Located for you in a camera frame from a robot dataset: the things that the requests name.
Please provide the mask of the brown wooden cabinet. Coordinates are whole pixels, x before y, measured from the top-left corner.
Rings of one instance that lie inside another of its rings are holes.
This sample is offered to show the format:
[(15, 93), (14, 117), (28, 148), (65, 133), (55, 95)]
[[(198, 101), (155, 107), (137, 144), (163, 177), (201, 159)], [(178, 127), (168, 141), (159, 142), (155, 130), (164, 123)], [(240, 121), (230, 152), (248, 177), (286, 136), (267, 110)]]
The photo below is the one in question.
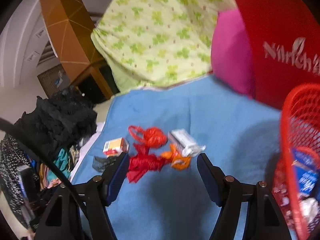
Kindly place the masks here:
[(100, 72), (106, 61), (91, 40), (94, 23), (82, 0), (40, 0), (40, 4), (52, 47), (71, 84), (77, 86), (90, 76), (110, 99), (114, 92)]

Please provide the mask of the white tissue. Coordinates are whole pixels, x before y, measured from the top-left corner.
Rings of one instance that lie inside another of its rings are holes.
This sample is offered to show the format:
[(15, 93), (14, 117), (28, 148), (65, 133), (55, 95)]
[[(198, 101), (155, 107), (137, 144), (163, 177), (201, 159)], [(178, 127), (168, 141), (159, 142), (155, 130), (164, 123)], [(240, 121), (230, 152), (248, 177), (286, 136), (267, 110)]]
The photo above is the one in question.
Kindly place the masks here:
[(317, 216), (319, 205), (315, 198), (306, 198), (299, 201), (299, 207), (303, 218), (310, 224)]

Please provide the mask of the red plastic mesh basket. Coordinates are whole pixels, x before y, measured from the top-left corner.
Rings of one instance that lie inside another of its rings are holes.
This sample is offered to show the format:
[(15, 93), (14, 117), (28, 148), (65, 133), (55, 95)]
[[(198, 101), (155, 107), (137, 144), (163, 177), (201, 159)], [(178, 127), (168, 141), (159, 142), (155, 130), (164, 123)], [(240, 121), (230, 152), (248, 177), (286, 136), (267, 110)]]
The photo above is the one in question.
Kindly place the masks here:
[(298, 239), (319, 239), (319, 85), (294, 88), (280, 119), (272, 193)]

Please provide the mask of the blue white tissue pack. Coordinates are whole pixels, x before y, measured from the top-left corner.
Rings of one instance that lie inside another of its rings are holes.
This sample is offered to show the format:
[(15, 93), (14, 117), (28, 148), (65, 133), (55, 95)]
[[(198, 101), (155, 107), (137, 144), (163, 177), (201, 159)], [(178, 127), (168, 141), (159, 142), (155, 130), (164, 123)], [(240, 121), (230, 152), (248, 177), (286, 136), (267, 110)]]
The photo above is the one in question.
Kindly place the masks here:
[(317, 161), (312, 154), (301, 148), (291, 148), (291, 153), (299, 198), (309, 197), (318, 180)]

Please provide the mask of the black white dotted garment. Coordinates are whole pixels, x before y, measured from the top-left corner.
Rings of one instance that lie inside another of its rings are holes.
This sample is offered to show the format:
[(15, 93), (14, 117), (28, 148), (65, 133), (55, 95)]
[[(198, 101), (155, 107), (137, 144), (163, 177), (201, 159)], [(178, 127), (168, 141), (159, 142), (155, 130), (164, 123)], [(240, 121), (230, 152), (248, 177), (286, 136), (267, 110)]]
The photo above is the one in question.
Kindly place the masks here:
[(11, 211), (18, 221), (27, 228), (28, 223), (21, 211), (24, 200), (17, 173), (17, 168), (22, 165), (31, 167), (29, 158), (20, 148), (18, 141), (6, 134), (1, 140), (1, 186), (4, 187), (4, 195)]

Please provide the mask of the red Nilrich paper bag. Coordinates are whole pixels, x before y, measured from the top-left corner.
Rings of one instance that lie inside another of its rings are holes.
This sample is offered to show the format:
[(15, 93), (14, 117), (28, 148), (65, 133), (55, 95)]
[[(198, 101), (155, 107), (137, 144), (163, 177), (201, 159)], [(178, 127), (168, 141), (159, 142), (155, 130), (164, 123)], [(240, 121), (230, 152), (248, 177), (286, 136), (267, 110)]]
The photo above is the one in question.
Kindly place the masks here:
[(289, 92), (319, 82), (319, 24), (302, 0), (235, 0), (252, 49), (255, 98), (280, 109)]

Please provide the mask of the black fluffy garment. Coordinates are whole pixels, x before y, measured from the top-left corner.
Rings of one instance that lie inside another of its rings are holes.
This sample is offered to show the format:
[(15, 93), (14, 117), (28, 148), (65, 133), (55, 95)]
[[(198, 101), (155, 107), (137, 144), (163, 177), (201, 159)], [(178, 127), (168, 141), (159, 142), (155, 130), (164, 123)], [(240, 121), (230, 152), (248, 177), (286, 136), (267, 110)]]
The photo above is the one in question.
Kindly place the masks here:
[(37, 97), (36, 108), (15, 122), (54, 161), (62, 148), (69, 149), (97, 129), (94, 104), (73, 86), (48, 99)]

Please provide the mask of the magenta pillow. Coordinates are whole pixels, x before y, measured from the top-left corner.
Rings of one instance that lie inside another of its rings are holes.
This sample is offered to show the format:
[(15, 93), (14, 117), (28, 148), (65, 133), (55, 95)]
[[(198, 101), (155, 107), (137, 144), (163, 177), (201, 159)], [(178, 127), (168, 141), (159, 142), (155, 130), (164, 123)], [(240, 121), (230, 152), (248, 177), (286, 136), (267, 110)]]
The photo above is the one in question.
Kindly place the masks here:
[(255, 96), (252, 50), (239, 9), (218, 14), (210, 58), (220, 81), (240, 94)]

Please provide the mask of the orange white medicine box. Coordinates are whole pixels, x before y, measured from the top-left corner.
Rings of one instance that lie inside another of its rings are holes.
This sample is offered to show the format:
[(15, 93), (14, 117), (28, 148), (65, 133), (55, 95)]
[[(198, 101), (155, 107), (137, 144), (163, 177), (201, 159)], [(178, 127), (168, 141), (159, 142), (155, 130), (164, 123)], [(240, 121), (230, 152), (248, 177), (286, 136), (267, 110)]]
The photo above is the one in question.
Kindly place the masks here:
[(107, 157), (119, 156), (123, 152), (129, 152), (129, 143), (124, 137), (106, 141), (103, 148), (103, 154)]

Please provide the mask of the blue towel blanket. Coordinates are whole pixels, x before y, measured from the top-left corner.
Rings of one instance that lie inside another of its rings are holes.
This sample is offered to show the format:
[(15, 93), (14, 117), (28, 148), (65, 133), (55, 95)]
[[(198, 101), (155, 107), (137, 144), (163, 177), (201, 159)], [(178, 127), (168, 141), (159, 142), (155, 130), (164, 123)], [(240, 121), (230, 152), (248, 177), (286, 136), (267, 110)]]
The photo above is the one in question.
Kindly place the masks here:
[[(133, 90), (111, 102), (105, 125), (72, 182), (98, 172), (107, 141), (125, 138), (136, 155), (130, 126), (158, 127), (164, 134), (185, 130), (210, 161), (243, 183), (271, 181), (279, 155), (280, 111), (231, 91), (208, 76), (168, 90)], [(172, 142), (151, 154), (165, 155), (161, 170), (125, 181), (107, 208), (118, 239), (208, 239), (219, 214), (198, 173), (196, 158), (183, 159)]]

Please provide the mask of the red knotted plastic bag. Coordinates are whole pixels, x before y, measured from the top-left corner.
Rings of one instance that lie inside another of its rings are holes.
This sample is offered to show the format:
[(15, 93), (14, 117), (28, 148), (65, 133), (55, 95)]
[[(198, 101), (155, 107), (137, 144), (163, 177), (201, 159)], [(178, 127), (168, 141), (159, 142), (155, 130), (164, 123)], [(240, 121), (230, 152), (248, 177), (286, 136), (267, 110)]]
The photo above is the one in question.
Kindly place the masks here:
[(149, 148), (160, 148), (167, 143), (167, 136), (158, 127), (143, 129), (140, 126), (129, 126), (128, 132), (136, 141)]

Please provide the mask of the black plastic bag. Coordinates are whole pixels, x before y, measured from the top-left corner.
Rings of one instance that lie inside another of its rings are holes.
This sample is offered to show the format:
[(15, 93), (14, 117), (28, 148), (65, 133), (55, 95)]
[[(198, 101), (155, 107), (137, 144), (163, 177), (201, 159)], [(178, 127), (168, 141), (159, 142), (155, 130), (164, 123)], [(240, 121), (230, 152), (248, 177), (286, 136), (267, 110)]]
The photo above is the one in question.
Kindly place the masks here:
[(112, 166), (117, 160), (116, 156), (107, 158), (94, 157), (92, 167), (97, 171), (103, 173), (108, 167)]

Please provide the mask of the green clover pattern quilt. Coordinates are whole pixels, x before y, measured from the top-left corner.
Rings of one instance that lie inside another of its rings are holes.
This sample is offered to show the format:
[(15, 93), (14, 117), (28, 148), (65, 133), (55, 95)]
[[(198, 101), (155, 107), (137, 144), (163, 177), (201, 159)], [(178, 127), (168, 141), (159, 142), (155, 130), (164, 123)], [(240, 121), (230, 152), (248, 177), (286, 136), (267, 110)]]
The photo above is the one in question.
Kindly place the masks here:
[(211, 72), (217, 15), (235, 7), (235, 0), (112, 0), (91, 39), (120, 92), (166, 88)]

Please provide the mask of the pile of colourful clothes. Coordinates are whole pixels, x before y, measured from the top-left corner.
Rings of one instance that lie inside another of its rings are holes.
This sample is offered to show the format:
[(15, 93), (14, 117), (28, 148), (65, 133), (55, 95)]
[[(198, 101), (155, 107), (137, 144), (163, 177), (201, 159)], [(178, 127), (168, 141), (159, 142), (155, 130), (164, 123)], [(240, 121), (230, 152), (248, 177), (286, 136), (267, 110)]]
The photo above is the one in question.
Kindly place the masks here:
[[(70, 178), (80, 158), (80, 146), (73, 145), (69, 150), (62, 148), (54, 160), (56, 167)], [(40, 190), (49, 189), (61, 184), (61, 180), (45, 165), (41, 164), (39, 169)]]

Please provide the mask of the orange plastic wrapper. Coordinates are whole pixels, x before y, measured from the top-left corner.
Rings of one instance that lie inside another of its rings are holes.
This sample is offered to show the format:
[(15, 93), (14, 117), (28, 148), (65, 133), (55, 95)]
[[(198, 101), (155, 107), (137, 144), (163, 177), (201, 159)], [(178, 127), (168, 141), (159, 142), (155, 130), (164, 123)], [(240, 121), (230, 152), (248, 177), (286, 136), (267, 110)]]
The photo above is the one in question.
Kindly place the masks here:
[(183, 157), (174, 144), (170, 144), (170, 150), (163, 152), (160, 156), (168, 161), (172, 168), (185, 170), (191, 163), (191, 157)]

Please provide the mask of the silver foil wrapper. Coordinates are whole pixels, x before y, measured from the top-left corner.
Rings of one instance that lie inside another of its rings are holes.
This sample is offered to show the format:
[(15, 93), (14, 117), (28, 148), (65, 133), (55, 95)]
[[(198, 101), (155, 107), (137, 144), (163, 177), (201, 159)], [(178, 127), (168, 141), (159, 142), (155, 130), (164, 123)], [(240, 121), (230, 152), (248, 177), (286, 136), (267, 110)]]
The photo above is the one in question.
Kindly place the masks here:
[(168, 132), (168, 139), (182, 157), (195, 157), (206, 149), (205, 145), (199, 145), (185, 129)]

